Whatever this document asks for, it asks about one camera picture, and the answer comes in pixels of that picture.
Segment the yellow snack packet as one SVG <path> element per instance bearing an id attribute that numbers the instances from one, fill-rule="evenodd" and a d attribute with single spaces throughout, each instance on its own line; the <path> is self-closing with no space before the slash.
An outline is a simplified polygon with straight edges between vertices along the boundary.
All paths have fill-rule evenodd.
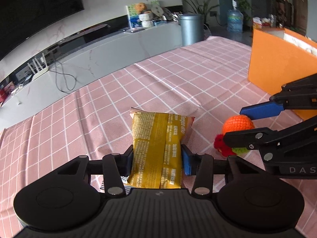
<path id="1" fill-rule="evenodd" d="M 128 185 L 142 189 L 180 189 L 186 140 L 194 117 L 130 109 L 133 162 Z"/>

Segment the orange storage box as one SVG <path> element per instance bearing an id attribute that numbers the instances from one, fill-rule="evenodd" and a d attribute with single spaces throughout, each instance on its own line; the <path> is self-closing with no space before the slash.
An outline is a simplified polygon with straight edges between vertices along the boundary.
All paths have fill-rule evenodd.
<path id="1" fill-rule="evenodd" d="M 316 74 L 316 42 L 288 29 L 255 29 L 248 80 L 270 95 L 284 84 Z M 316 109 L 293 110 L 301 119 Z"/>

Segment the pink checked tablecloth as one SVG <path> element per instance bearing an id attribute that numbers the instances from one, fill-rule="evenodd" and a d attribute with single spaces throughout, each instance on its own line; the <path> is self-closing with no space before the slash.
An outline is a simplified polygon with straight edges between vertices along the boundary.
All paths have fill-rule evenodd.
<path id="1" fill-rule="evenodd" d="M 195 118 L 187 146 L 220 154 L 223 123 L 270 94 L 248 80 L 251 47 L 211 37 L 111 73 L 38 114 L 1 130 L 1 237 L 20 229 L 19 190 L 79 155 L 92 160 L 132 143 L 130 108 Z"/>

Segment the blue water jug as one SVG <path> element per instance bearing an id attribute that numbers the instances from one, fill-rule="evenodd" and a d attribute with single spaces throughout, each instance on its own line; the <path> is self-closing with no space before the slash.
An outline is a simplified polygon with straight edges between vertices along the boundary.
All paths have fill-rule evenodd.
<path id="1" fill-rule="evenodd" d="M 227 31 L 231 33 L 243 32 L 243 14 L 238 10 L 235 0 L 232 0 L 232 9 L 227 12 Z"/>

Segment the grey metal trash bin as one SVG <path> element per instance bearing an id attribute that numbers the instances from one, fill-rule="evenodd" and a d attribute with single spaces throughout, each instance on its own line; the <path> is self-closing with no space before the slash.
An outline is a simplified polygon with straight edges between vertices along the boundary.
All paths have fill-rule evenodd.
<path id="1" fill-rule="evenodd" d="M 189 46 L 204 40 L 204 22 L 202 14 L 182 14 L 178 18 L 182 33 L 183 46 Z"/>

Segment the white marble tv console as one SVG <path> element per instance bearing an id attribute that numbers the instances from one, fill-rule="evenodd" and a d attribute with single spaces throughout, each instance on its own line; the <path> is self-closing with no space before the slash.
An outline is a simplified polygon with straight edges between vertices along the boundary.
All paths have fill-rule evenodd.
<path id="1" fill-rule="evenodd" d="M 180 26 L 168 23 L 137 33 L 119 33 L 54 62 L 50 70 L 21 88 L 1 106 L 8 128 L 101 77 L 182 45 Z"/>

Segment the tall floor plant right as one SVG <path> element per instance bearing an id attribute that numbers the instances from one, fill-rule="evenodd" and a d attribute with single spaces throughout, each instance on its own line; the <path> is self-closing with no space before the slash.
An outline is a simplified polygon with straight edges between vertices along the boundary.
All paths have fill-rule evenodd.
<path id="1" fill-rule="evenodd" d="M 182 0 L 183 14 L 200 14 L 202 15 L 204 27 L 210 27 L 208 16 L 210 13 L 220 6 L 219 3 L 213 4 L 213 0 Z"/>

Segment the white wifi router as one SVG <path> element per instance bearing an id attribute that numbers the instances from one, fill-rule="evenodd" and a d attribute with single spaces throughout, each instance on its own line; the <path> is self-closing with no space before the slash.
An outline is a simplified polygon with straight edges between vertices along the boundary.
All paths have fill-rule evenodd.
<path id="1" fill-rule="evenodd" d="M 38 79 L 49 70 L 44 53 L 42 53 L 39 57 L 34 57 L 32 62 L 27 62 L 27 66 L 32 72 L 31 81 Z"/>

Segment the red box on console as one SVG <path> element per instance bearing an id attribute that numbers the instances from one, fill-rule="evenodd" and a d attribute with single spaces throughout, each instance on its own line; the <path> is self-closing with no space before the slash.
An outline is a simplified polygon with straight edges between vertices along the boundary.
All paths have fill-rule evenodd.
<path id="1" fill-rule="evenodd" d="M 7 84 L 6 86 L 1 88 L 0 91 L 0 103 L 2 104 L 9 95 L 11 95 L 12 91 L 14 90 L 15 86 L 12 82 Z"/>

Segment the blue picture book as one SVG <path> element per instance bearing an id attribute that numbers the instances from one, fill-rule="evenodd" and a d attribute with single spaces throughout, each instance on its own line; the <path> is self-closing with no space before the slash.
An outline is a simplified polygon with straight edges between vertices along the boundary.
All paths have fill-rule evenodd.
<path id="1" fill-rule="evenodd" d="M 139 20 L 139 14 L 140 14 L 139 3 L 126 5 L 126 12 L 127 12 L 128 24 L 131 29 L 142 26 L 141 21 Z"/>

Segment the white tissue rolls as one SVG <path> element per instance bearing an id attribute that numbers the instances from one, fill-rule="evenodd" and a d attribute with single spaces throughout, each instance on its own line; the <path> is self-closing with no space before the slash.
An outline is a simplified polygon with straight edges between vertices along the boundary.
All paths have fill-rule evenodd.
<path id="1" fill-rule="evenodd" d="M 149 13 L 139 14 L 139 20 L 143 28 L 147 29 L 154 26 L 153 23 L 153 13 L 150 11 Z"/>

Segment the brown teddy bear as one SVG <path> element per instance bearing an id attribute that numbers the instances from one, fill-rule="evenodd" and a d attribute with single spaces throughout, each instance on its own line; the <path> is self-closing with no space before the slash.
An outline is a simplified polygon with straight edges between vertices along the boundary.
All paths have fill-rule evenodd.
<path id="1" fill-rule="evenodd" d="M 134 9 L 136 11 L 137 14 L 143 14 L 144 12 L 147 11 L 147 5 L 145 3 L 136 3 L 134 5 Z"/>

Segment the black wall television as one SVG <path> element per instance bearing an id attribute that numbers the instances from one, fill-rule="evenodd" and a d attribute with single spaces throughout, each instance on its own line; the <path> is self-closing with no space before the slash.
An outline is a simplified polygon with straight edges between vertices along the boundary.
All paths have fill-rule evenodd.
<path id="1" fill-rule="evenodd" d="M 83 9 L 82 0 L 1 0 L 1 59 L 45 27 Z"/>

